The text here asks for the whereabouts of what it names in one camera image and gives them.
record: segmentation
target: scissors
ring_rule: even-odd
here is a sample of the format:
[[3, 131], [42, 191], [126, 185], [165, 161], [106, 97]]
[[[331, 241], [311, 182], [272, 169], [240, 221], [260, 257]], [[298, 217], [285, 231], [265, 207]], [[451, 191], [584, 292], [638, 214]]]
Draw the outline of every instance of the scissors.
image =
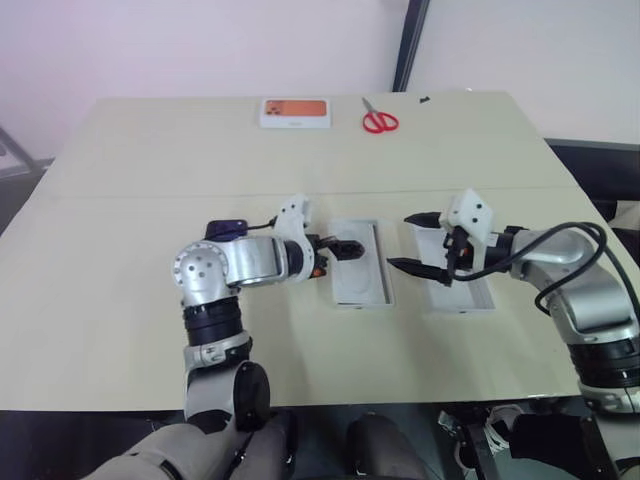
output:
[[362, 128], [367, 132], [375, 134], [391, 132], [400, 125], [396, 117], [386, 112], [377, 111], [366, 98], [362, 97], [362, 103], [368, 110], [368, 113], [362, 118]]

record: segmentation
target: white wall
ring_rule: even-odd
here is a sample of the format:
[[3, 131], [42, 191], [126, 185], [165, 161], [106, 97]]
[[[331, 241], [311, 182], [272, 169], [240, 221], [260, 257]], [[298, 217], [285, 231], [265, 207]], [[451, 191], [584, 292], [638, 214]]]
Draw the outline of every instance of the white wall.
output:
[[3, 0], [0, 125], [56, 155], [99, 97], [390, 89], [408, 0]]
[[640, 1], [431, 0], [408, 90], [461, 88], [545, 137], [640, 143]]

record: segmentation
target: scissors blade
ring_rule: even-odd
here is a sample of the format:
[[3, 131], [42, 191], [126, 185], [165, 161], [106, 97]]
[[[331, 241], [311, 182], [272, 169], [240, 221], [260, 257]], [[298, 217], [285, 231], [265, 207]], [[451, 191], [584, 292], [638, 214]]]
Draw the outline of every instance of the scissors blade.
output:
[[362, 103], [364, 103], [365, 108], [369, 110], [370, 113], [378, 113], [378, 111], [373, 108], [373, 105], [371, 105], [369, 103], [369, 100], [367, 100], [366, 98], [362, 97]]

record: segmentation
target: red scissors handle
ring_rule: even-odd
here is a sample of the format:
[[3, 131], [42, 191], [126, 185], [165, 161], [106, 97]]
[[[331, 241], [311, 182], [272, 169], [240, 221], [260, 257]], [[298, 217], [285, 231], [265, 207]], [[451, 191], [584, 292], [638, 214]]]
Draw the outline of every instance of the red scissors handle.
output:
[[369, 112], [362, 118], [362, 127], [369, 133], [390, 132], [398, 125], [398, 119], [386, 112]]

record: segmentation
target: tabletop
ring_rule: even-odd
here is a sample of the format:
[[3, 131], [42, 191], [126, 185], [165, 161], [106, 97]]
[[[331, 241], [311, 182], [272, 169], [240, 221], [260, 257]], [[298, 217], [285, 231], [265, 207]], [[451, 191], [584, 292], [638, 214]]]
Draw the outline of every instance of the tabletop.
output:
[[[603, 223], [506, 94], [367, 98], [400, 128], [366, 134], [355, 96], [331, 98], [332, 128], [309, 131], [260, 129], [258, 98], [99, 102], [0, 237], [0, 409], [181, 408], [175, 253], [209, 220], [262, 223], [296, 192], [312, 202], [309, 232], [375, 218], [389, 257], [416, 256], [402, 218], [469, 186], [499, 230]], [[329, 277], [243, 290], [274, 405], [578, 393], [533, 287], [494, 275], [494, 312], [447, 315], [428, 311], [420, 280], [390, 276], [384, 310], [336, 308]]]

